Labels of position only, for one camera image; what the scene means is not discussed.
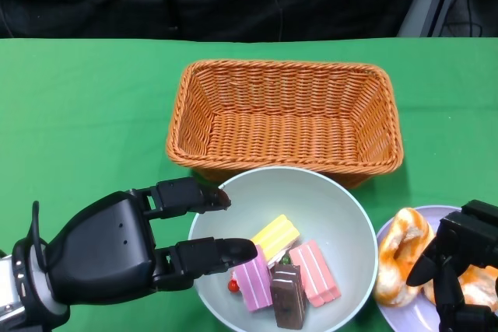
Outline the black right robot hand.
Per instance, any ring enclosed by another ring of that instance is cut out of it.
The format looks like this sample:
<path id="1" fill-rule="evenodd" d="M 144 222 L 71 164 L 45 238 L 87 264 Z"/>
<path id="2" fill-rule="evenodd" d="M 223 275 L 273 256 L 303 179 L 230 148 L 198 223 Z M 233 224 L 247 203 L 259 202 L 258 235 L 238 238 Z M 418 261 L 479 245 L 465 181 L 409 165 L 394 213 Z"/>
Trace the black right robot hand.
<path id="1" fill-rule="evenodd" d="M 407 277 L 408 286 L 433 281 L 440 331 L 496 331 L 488 306 L 466 303 L 458 277 L 470 265 L 497 267 L 497 206 L 472 200 L 440 220 L 436 236 Z"/>

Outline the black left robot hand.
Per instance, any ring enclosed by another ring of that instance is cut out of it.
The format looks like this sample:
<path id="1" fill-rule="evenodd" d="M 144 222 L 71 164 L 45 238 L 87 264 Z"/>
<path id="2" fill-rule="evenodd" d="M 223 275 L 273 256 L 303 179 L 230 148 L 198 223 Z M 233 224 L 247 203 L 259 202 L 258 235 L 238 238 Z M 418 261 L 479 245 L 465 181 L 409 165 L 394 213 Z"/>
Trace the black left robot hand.
<path id="1" fill-rule="evenodd" d="M 258 255 L 249 239 L 213 237 L 156 246 L 150 222 L 226 210 L 228 195 L 192 177 L 118 191 L 75 215 L 46 246 L 53 297 L 66 305 L 108 305 L 189 289 L 195 279 Z"/>

